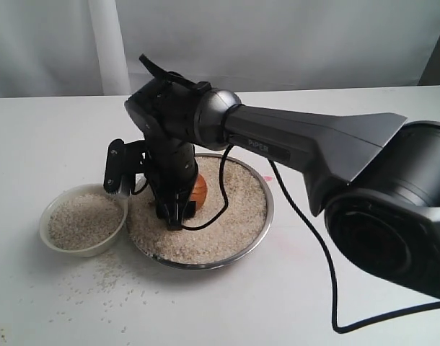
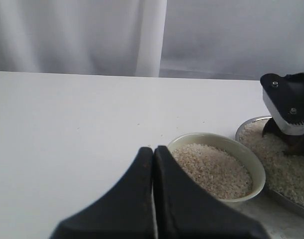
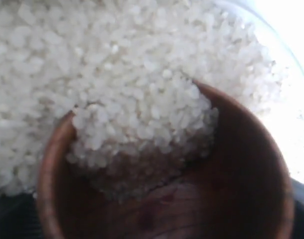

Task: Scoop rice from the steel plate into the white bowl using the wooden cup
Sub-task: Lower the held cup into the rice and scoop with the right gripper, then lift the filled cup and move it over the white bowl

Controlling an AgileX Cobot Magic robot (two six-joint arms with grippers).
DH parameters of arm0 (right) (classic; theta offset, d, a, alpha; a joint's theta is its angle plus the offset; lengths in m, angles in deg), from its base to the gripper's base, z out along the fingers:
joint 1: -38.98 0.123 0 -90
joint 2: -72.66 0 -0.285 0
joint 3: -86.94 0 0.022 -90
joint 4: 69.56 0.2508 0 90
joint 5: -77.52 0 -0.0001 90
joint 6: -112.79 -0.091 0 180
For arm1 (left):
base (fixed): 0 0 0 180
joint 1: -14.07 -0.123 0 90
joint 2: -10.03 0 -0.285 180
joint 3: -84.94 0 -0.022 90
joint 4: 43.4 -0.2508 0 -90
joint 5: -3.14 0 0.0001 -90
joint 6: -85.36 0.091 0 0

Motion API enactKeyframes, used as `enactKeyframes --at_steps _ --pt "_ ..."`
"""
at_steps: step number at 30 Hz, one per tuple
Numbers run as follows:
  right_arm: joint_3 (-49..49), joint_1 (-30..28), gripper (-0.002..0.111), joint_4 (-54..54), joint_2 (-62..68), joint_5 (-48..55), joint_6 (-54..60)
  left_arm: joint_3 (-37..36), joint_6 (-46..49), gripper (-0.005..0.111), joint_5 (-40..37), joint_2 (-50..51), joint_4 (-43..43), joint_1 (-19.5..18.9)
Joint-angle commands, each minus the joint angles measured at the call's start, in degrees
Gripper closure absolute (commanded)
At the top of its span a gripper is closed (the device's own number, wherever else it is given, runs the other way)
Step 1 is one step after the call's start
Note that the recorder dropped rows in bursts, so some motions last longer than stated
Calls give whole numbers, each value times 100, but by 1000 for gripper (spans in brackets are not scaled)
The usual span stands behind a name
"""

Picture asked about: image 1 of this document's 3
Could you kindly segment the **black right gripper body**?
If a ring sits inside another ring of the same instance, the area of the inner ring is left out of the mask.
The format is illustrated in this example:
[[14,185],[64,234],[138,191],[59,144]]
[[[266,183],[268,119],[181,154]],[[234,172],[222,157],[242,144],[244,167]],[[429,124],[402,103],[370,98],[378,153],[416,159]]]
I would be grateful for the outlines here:
[[196,204],[191,200],[198,178],[194,146],[177,139],[145,140],[144,176],[156,201],[157,218],[170,231],[179,231],[192,218]]

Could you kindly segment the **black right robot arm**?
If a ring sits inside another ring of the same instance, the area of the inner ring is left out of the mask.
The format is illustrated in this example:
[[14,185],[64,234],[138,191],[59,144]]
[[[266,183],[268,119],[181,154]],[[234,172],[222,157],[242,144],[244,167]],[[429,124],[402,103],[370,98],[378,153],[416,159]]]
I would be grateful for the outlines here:
[[312,215],[355,266],[440,299],[440,122],[251,107],[140,61],[152,78],[125,107],[144,134],[144,174],[169,229],[182,226],[194,146],[238,146],[302,173]]

